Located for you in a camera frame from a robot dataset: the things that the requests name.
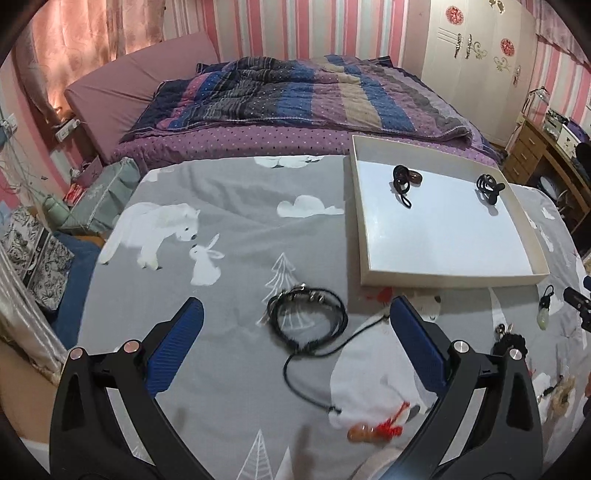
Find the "wardrobe handle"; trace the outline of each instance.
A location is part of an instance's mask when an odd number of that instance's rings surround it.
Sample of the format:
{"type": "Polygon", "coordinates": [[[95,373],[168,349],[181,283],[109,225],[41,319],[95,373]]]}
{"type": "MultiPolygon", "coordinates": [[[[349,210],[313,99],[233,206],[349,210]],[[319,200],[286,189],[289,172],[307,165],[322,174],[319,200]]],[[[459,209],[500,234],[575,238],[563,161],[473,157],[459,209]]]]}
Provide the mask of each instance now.
{"type": "Polygon", "coordinates": [[[462,48],[462,34],[458,33],[457,43],[456,43],[456,54],[453,56],[455,59],[457,58],[457,54],[460,53],[461,48],[462,48]]]}
{"type": "Polygon", "coordinates": [[[472,50],[472,34],[468,37],[468,49],[466,50],[466,59],[470,58],[470,51],[472,50]]]}

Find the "red string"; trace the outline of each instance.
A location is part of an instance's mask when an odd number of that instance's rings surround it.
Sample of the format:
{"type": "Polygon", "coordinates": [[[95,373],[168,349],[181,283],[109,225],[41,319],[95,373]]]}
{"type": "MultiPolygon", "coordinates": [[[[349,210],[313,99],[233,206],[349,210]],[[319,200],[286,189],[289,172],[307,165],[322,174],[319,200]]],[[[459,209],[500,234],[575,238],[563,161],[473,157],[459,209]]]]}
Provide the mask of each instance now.
{"type": "Polygon", "coordinates": [[[402,435],[402,426],[394,425],[394,423],[396,420],[398,420],[398,417],[402,414],[402,412],[409,407],[410,403],[407,401],[403,402],[402,406],[394,417],[390,417],[388,420],[380,423],[375,428],[376,433],[388,441],[392,440],[394,437],[400,437],[402,435]]]}

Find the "pink curtain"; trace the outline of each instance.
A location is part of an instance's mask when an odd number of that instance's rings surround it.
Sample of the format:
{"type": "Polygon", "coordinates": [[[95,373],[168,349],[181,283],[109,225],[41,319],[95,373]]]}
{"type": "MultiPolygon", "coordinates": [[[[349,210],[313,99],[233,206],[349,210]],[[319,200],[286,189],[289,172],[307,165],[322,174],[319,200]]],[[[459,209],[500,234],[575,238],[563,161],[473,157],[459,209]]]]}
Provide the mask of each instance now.
{"type": "Polygon", "coordinates": [[[589,64],[589,60],[579,45],[579,42],[577,42],[569,28],[550,4],[545,0],[535,0],[533,7],[536,20],[536,33],[549,43],[570,53],[579,62],[589,64]]]}
{"type": "Polygon", "coordinates": [[[21,81],[48,123],[72,115],[69,84],[162,41],[165,0],[49,0],[15,46],[21,81]]]}

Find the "wooden desk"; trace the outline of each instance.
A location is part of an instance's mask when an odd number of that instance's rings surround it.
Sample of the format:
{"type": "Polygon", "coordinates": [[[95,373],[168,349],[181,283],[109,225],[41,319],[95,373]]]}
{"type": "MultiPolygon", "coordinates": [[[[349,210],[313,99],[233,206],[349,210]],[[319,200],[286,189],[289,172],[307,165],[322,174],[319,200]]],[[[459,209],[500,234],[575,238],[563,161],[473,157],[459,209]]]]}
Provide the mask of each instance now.
{"type": "Polygon", "coordinates": [[[512,183],[532,187],[537,187],[544,175],[555,180],[559,188],[568,190],[570,208],[565,212],[565,222],[571,233],[591,212],[591,189],[555,140],[529,119],[521,127],[503,174],[512,183]]]}

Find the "black pompom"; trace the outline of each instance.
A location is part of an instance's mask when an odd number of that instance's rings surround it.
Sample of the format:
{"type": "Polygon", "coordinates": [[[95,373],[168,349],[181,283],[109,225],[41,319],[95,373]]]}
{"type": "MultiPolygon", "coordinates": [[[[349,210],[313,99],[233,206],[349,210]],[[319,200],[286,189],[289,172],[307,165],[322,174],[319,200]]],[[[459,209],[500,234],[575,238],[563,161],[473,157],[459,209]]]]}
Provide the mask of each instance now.
{"type": "Polygon", "coordinates": [[[521,355],[523,355],[523,358],[525,358],[527,355],[525,338],[514,333],[507,333],[506,335],[503,335],[503,338],[493,346],[492,354],[502,356],[512,348],[517,348],[521,352],[521,355]]]}

